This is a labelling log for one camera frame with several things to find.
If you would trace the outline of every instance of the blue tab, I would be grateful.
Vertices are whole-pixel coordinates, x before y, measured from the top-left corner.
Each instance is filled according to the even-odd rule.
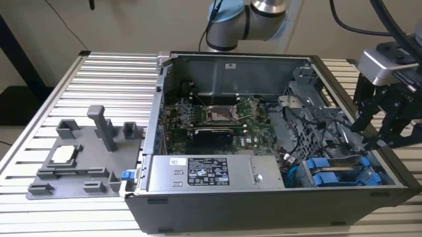
[[[338,184],[338,179],[334,172],[322,172],[314,175],[314,182],[316,186],[326,186]]]
[[[331,167],[327,158],[310,158],[307,160],[307,165],[310,169],[319,168],[319,167]]]
[[[121,172],[121,180],[133,181],[135,180],[135,172],[133,171],[123,171]]]
[[[370,161],[368,161],[368,159],[367,159],[366,157],[362,157],[362,158],[360,158],[360,164],[362,164],[364,167],[370,166]]]

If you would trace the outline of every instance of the black cable harness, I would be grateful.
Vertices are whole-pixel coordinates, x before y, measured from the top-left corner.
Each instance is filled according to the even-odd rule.
[[[366,31],[366,30],[360,30],[356,28],[352,28],[350,26],[347,26],[340,19],[338,18],[336,15],[336,10],[335,10],[335,5],[334,5],[334,0],[330,0],[330,9],[331,9],[331,14],[332,14],[332,18],[335,20],[335,23],[344,28],[347,31],[363,34],[363,35],[368,35],[368,36],[391,36],[389,32],[376,32],[376,31]]]
[[[220,0],[220,2],[219,2],[218,5],[216,5],[216,0],[214,0],[212,11],[211,11],[211,14],[210,14],[210,19],[208,19],[207,27],[206,27],[206,30],[204,30],[204,32],[203,32],[203,35],[200,36],[200,40],[199,40],[199,44],[198,44],[198,51],[199,51],[199,52],[200,52],[200,45],[202,45],[202,43],[203,43],[204,36],[206,36],[206,35],[208,36],[208,30],[210,30],[211,25],[212,25],[212,20],[214,20],[215,17],[216,17],[219,8],[220,8],[220,6],[222,6],[222,3],[223,3],[223,0]]]
[[[88,47],[85,46],[85,44],[83,43],[83,41],[80,40],[80,38],[77,37],[77,35],[73,33],[73,31],[71,30],[71,28],[68,27],[64,19],[61,18],[59,12],[56,11],[56,9],[53,8],[52,4],[48,2],[48,0],[44,0],[44,2],[48,4],[48,6],[51,7],[51,9],[53,10],[55,14],[57,15],[57,17],[60,18],[65,28],[68,29],[68,31],[72,33],[72,35],[75,36],[75,38],[77,39],[77,41],[81,43],[81,45],[84,46],[85,50],[88,50]]]

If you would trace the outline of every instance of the cable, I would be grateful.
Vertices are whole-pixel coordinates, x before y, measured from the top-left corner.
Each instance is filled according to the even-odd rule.
[[[68,31],[72,33],[72,35],[75,36],[75,38],[79,40],[79,42],[81,43],[81,45],[84,46],[85,50],[88,50],[88,47],[85,46],[85,44],[81,42],[81,40],[79,39],[79,37],[76,36],[76,34],[73,33],[73,31],[69,29],[69,27],[67,26],[67,23],[64,21],[64,19],[61,18],[60,14],[57,13],[57,11],[55,10],[53,6],[51,5],[51,3],[48,2],[48,0],[44,0],[45,3],[48,4],[48,6],[51,6],[53,12],[56,13],[57,17],[60,18],[64,26],[67,27]]]
[[[342,144],[338,143],[332,143],[330,145],[324,145],[323,147],[320,147],[318,150],[314,151],[314,153],[311,154],[311,156],[316,156],[319,154],[319,152],[323,151],[323,149],[332,147],[332,146],[340,146]]]
[[[331,8],[332,18],[334,18],[336,24],[338,24],[342,28],[344,28],[347,31],[351,31],[351,32],[355,32],[355,33],[359,33],[359,34],[363,34],[363,35],[368,35],[368,36],[391,36],[390,33],[387,33],[387,32],[366,31],[366,30],[360,30],[360,29],[356,29],[356,28],[352,28],[352,27],[347,26],[347,25],[340,21],[340,19],[338,18],[336,10],[335,10],[335,5],[334,5],[334,0],[330,0],[330,8]]]
[[[208,35],[208,30],[210,30],[210,27],[211,27],[211,24],[212,24],[212,20],[214,20],[215,17],[216,17],[219,8],[220,8],[220,6],[222,6],[222,3],[223,3],[223,0],[220,0],[220,2],[218,3],[218,6],[215,7],[215,5],[216,5],[216,0],[214,0],[212,11],[211,11],[211,14],[210,14],[210,19],[208,19],[207,27],[206,27],[206,30],[204,30],[204,32],[203,32],[203,35],[200,36],[200,40],[199,40],[199,44],[198,44],[198,51],[199,51],[199,52],[200,52],[200,45],[202,45],[202,43],[203,43],[204,36]]]
[[[327,129],[328,129],[330,124],[331,124],[332,122],[334,122],[334,121],[331,120],[331,121],[328,122],[328,124],[326,125],[326,127],[324,127],[324,129],[323,129],[323,131],[322,131],[322,136],[320,136],[320,140],[319,140],[320,148],[322,148],[322,150],[326,152],[326,154],[327,154],[327,156],[328,156],[330,158],[332,158],[332,156],[331,156],[330,152],[327,151],[326,147],[322,145],[322,142],[323,142],[324,133],[327,132]]]
[[[0,141],[0,143],[5,144],[8,146],[12,146],[12,144],[9,144],[8,142]]]
[[[339,119],[336,119],[336,118],[334,118],[334,117],[322,115],[322,116],[318,116],[318,117],[315,117],[315,118],[316,118],[316,119],[318,119],[318,118],[328,119],[328,120],[331,120],[331,121],[334,121],[334,122],[338,122],[338,123],[339,123],[340,125],[343,125],[346,128],[351,129],[351,125],[348,125],[344,121],[339,120]]]
[[[311,124],[311,125],[319,125],[319,124],[320,124],[319,122],[308,121],[307,119],[304,119],[303,117],[300,117],[299,115],[296,115],[295,112],[292,112],[292,110],[291,110],[291,108],[290,108],[288,106],[284,106],[283,108],[287,108],[287,110],[288,110],[291,116],[292,116],[295,119],[300,120],[303,123]]]
[[[370,0],[370,4],[375,10],[375,13],[378,15],[378,18],[383,26],[386,27],[395,41],[398,42],[403,50],[411,55],[411,57],[414,58],[419,66],[422,67],[422,53],[418,52],[418,48],[410,42],[405,32],[397,25],[382,0]]]

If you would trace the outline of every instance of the slotted metal surface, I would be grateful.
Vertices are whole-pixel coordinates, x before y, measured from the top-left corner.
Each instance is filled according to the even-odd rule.
[[[356,69],[346,60],[324,60],[324,63],[352,96]],[[0,161],[0,234],[12,237],[147,236],[119,197],[27,200],[25,193],[57,136],[55,126],[60,119],[76,119],[79,124],[91,125],[85,119],[88,106],[103,104],[105,117],[113,124],[131,120],[147,128],[155,82],[155,55],[92,53],[76,60],[49,102]],[[376,128],[380,120],[379,114],[374,121]],[[395,152],[422,183],[422,145]],[[191,236],[419,237],[421,222],[419,195],[398,207],[376,210],[351,227],[191,233]]]

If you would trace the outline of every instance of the power supply label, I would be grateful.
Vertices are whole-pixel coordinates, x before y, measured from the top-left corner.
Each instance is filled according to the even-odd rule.
[[[230,185],[227,158],[188,158],[191,186]]]

